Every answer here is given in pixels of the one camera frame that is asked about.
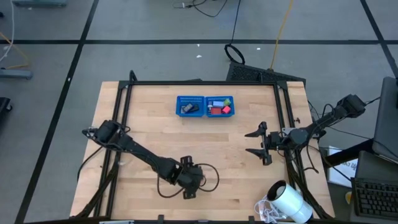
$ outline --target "wooden table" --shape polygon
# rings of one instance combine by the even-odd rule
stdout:
[[[117,82],[103,82],[93,126],[111,119],[117,87]],[[288,87],[294,118],[301,120],[296,127],[309,125],[312,120],[303,83],[289,82]],[[177,95],[232,95],[236,114],[230,118],[180,118],[175,114]],[[280,97],[288,126],[282,92]],[[259,220],[254,204],[272,184],[287,180],[285,160],[275,151],[270,151],[273,163],[269,166],[263,166],[258,157],[245,151],[259,148],[260,138],[244,135],[255,131],[261,121],[267,122],[268,133],[280,131],[272,86],[134,85],[130,105],[127,126],[131,127],[129,134],[135,141],[158,156],[179,161],[180,157],[190,155],[194,163],[214,165],[220,173],[220,185],[211,193],[199,190],[191,200],[184,200],[181,194],[162,198],[157,194],[155,172],[133,155],[123,154],[112,219],[156,220],[163,214],[166,220],[248,220],[250,215]],[[317,147],[316,141],[310,145]],[[88,141],[85,158],[97,148],[93,141]],[[311,148],[310,155],[320,173],[306,171],[308,189],[325,211],[334,216],[321,157]],[[80,212],[97,190],[103,159],[104,151],[81,171],[71,215]],[[304,167],[310,165],[305,150],[302,160]],[[204,187],[213,188],[214,171],[207,167],[203,170],[208,181]],[[178,189],[179,186],[160,181],[160,190],[165,195]],[[105,213],[107,201],[105,193],[101,214]]]

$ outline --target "yellow cable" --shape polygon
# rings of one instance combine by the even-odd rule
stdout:
[[[278,51],[278,42],[279,42],[279,38],[280,38],[280,35],[282,34],[282,30],[284,29],[287,16],[289,15],[289,12],[290,12],[290,10],[292,9],[292,6],[293,6],[293,0],[290,0],[289,8],[288,8],[287,11],[286,11],[284,20],[283,20],[282,25],[281,25],[281,27],[280,27],[280,29],[279,29],[278,37],[276,38],[275,49],[274,49],[274,56],[272,56],[272,62],[271,62],[270,69],[272,69],[272,66],[274,65],[274,60],[275,60],[276,52]]]
[[[2,32],[0,32],[0,36],[1,36],[4,40],[6,40],[6,41],[8,42],[8,44],[10,44],[9,47],[14,47],[14,48],[18,51],[18,53],[21,54],[21,55],[23,56],[23,58],[24,58],[25,61],[26,61],[26,63],[23,64],[23,65],[14,65],[14,66],[7,67],[6,69],[28,67],[29,64],[30,64],[29,57],[26,56],[26,54],[25,54],[23,51],[21,51],[16,45],[11,44],[11,41],[10,41]]]

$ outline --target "gray floor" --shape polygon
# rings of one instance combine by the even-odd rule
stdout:
[[[69,0],[63,9],[16,8],[16,39],[78,40],[92,2]],[[228,39],[237,2],[228,1],[224,11],[213,19],[194,9],[173,9],[172,0],[100,0],[88,39]],[[384,38],[398,39],[398,18],[394,15],[398,2],[367,2]],[[209,1],[203,10],[212,13],[221,4]],[[288,0],[242,1],[235,37],[275,39],[288,4]],[[0,2],[0,11],[6,16],[9,8],[7,1]],[[0,20],[0,31],[11,36],[9,18]],[[376,40],[376,35],[359,1],[308,0],[295,1],[282,38]],[[269,67],[273,45],[236,46],[248,65]],[[0,96],[10,97],[14,103],[0,135],[2,223],[15,220],[76,50],[76,45],[19,47],[31,58],[35,77],[29,81],[0,79]],[[101,82],[126,79],[130,69],[139,80],[225,80],[229,61],[223,47],[85,45],[25,221],[68,217],[87,142],[80,133],[92,122]],[[389,49],[397,58],[398,45]],[[13,50],[0,66],[21,61]],[[394,76],[380,45],[280,45],[274,69],[306,78],[308,99],[319,112],[325,103],[335,104],[350,93],[371,100],[379,96],[382,78]],[[346,119],[336,128],[371,137],[377,106],[378,102],[369,105],[364,115]],[[344,149],[361,141],[329,130],[321,144]],[[347,219],[347,189],[330,185],[330,190],[336,215]]]

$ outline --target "white cable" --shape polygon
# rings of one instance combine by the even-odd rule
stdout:
[[[14,31],[15,31],[15,23],[14,23],[14,4],[12,3],[12,0],[10,0],[11,3],[11,20],[12,20],[12,34],[11,34],[11,44],[8,47],[6,53],[0,58],[0,62],[7,57],[8,52],[11,50],[11,47],[14,43]]]
[[[277,223],[278,219],[287,218],[287,215],[283,214],[278,208],[273,206],[273,204],[267,200],[267,196],[264,196],[254,205],[254,211],[260,215],[261,221],[265,223]]]

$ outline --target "blue basket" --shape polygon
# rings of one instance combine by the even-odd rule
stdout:
[[[187,106],[188,104],[199,106],[199,110],[192,113],[181,113],[181,107]],[[201,117],[206,113],[205,109],[205,97],[204,96],[178,96],[177,105],[175,107],[175,114],[181,117]]]
[[[206,109],[206,115],[209,118],[227,118],[235,114],[235,107],[234,107],[234,98],[232,96],[207,96],[206,98],[206,107],[209,101],[224,101],[226,99],[229,99],[231,101],[231,105],[229,106],[231,108],[231,111],[228,114],[211,114],[207,109]]]

